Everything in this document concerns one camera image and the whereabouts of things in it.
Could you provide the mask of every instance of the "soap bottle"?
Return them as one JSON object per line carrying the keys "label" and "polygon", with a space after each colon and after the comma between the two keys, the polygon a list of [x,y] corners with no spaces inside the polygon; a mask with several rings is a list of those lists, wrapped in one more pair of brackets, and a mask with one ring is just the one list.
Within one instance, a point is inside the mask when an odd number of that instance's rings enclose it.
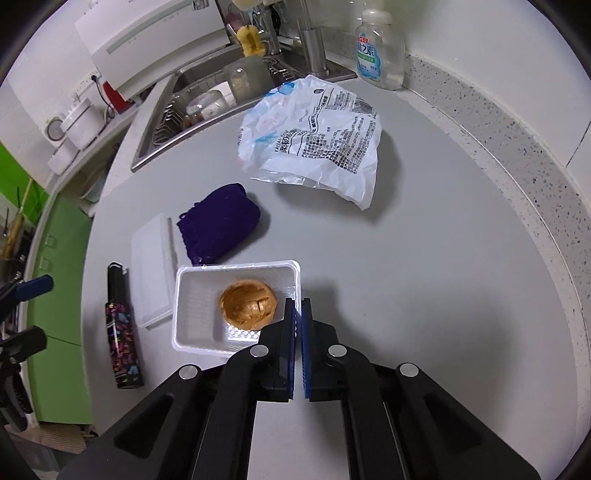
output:
{"label": "soap bottle", "polygon": [[363,10],[357,38],[357,71],[367,82],[397,90],[404,81],[405,47],[402,35],[392,26],[392,15],[383,8]]}

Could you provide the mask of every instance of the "white plastic container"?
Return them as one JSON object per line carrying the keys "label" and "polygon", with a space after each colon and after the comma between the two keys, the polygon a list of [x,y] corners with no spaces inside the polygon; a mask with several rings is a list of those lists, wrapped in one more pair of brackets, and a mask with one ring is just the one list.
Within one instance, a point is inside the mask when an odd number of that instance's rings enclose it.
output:
{"label": "white plastic container", "polygon": [[150,327],[173,316],[176,265],[168,221],[159,213],[131,237],[129,290],[138,327]]}
{"label": "white plastic container", "polygon": [[363,10],[361,19],[355,30],[359,76],[376,87],[398,90],[404,81],[405,46],[392,26],[392,15],[370,8]]}
{"label": "white plastic container", "polygon": [[75,102],[61,123],[61,129],[80,150],[84,150],[99,135],[105,119],[88,98]]}
{"label": "white plastic container", "polygon": [[219,307],[224,290],[246,278],[261,280],[273,290],[277,298],[273,322],[283,320],[287,298],[293,299],[301,312],[300,265],[296,261],[181,267],[174,292],[174,349],[228,358],[257,343],[260,332],[227,324]]}
{"label": "white plastic container", "polygon": [[76,155],[78,155],[78,147],[69,138],[65,138],[47,164],[56,175],[61,175],[71,165]]}

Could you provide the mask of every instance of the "metal screw head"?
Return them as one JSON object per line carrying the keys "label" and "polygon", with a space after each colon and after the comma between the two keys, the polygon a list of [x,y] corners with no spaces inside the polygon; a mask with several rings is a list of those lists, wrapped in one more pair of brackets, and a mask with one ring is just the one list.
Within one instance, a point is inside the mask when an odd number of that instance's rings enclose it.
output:
{"label": "metal screw head", "polygon": [[269,353],[269,349],[265,345],[254,345],[251,347],[251,355],[257,358],[265,356]]}
{"label": "metal screw head", "polygon": [[199,373],[199,369],[195,365],[185,365],[178,371],[178,375],[183,380],[191,380]]}
{"label": "metal screw head", "polygon": [[413,364],[402,364],[400,365],[400,373],[405,377],[416,377],[418,375],[418,367]]}
{"label": "metal screw head", "polygon": [[329,355],[330,356],[345,356],[347,354],[347,349],[343,345],[331,345],[329,347]]}

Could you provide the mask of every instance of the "purple velvet pouch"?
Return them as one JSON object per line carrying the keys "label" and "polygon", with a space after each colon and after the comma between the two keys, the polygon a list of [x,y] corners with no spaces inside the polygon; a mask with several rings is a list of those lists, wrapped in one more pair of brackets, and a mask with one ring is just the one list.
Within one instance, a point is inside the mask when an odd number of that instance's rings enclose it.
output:
{"label": "purple velvet pouch", "polygon": [[177,223],[193,265],[215,263],[252,233],[261,217],[239,183],[211,192]]}

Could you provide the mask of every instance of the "gray countertop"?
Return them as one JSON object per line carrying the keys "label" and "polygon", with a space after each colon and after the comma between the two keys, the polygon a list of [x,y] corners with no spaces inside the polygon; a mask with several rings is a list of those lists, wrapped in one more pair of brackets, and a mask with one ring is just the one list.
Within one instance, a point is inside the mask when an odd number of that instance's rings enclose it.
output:
{"label": "gray countertop", "polygon": [[[240,182],[263,215],[227,262],[297,260],[314,317],[335,325],[340,341],[390,367],[416,363],[543,478],[554,478],[573,443],[577,380],[564,310],[539,251],[503,194],[443,131],[397,95],[359,79],[341,85],[376,107],[384,129],[364,212],[332,192],[249,179],[235,142],[243,114],[174,147],[102,198],[82,297],[98,430],[179,366],[224,361],[176,352],[170,322],[140,329],[146,387],[118,391],[105,331],[106,268],[129,265],[131,235],[156,214],[174,223],[212,190]],[[173,229],[178,264],[189,264]],[[301,394],[260,404],[249,476],[348,478],[340,407],[308,404]]]}

